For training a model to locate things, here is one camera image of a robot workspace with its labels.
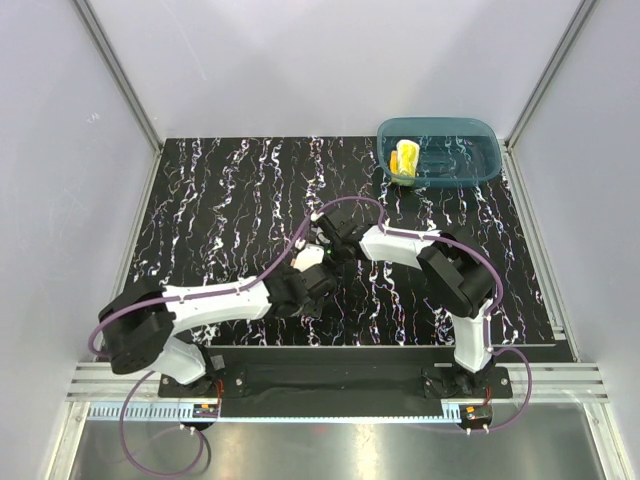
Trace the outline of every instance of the teal plastic tub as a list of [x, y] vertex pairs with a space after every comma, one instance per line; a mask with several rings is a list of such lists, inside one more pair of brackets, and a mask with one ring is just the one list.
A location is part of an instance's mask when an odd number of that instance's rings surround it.
[[[391, 152], [400, 140], [420, 145], [415, 177], [391, 173]], [[502, 155], [491, 127], [472, 118], [414, 117], [387, 120], [378, 129], [378, 162], [400, 185], [472, 187], [500, 173]]]

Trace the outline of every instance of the metal floor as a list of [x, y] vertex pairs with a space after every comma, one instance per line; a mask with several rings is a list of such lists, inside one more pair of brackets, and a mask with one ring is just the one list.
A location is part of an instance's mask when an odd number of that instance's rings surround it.
[[[515, 413], [499, 405], [497, 422]], [[167, 423], [129, 422], [132, 450]], [[451, 430], [452, 426], [438, 426]], [[533, 405], [513, 428], [488, 436], [425, 432], [418, 425], [230, 424], [206, 431], [212, 461], [193, 479], [604, 479], [580, 405]], [[188, 465], [197, 441], [173, 432], [137, 460], [172, 472]], [[149, 478], [123, 460], [116, 422], [88, 421], [72, 479]]]

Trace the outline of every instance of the gray wall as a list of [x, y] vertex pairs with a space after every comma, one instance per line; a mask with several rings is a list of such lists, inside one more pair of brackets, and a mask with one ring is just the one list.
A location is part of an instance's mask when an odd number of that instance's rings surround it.
[[0, 477], [43, 478], [152, 153], [68, 0], [0, 2]]
[[160, 135], [515, 123], [579, 0], [91, 0]]
[[600, 2], [516, 146], [581, 356], [640, 472], [640, 3]]

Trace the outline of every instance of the black marble pattern surface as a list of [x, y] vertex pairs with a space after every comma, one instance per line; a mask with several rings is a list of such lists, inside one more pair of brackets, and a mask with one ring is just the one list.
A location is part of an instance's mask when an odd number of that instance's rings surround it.
[[[375, 138], [167, 140], [128, 281], [158, 276], [179, 286], [256, 275], [299, 222], [326, 201], [379, 199], [390, 225], [428, 230], [464, 225], [504, 279], [494, 343], [554, 343], [540, 287], [505, 175], [469, 189], [389, 185]], [[358, 217], [367, 207], [353, 205]], [[448, 315], [429, 304], [422, 272], [389, 263], [346, 267], [320, 318], [243, 319], [188, 332], [206, 345], [443, 345]]]

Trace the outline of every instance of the white robotic arm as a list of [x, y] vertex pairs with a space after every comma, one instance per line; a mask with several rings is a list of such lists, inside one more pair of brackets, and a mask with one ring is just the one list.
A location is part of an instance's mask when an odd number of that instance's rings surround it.
[[[104, 329], [114, 372], [148, 368], [169, 375], [178, 383], [190, 384], [212, 369], [211, 360], [204, 348], [187, 344], [175, 335], [229, 320], [317, 312], [326, 297], [337, 290], [333, 269], [357, 259], [422, 269], [430, 300], [441, 303], [452, 315], [456, 363], [470, 374], [487, 366], [491, 354], [485, 346], [483, 322], [495, 284], [486, 269], [470, 256], [424, 238], [445, 233], [392, 228], [382, 231], [377, 225], [356, 222], [352, 215], [337, 208], [316, 216], [313, 227], [315, 243], [299, 242], [291, 266], [276, 270], [259, 282], [252, 277], [202, 287], [158, 287], [142, 281], [128, 287], [100, 313], [101, 320], [141, 300], [180, 300], [158, 302], [157, 306], [135, 311]], [[399, 236], [401, 232], [411, 235]]]

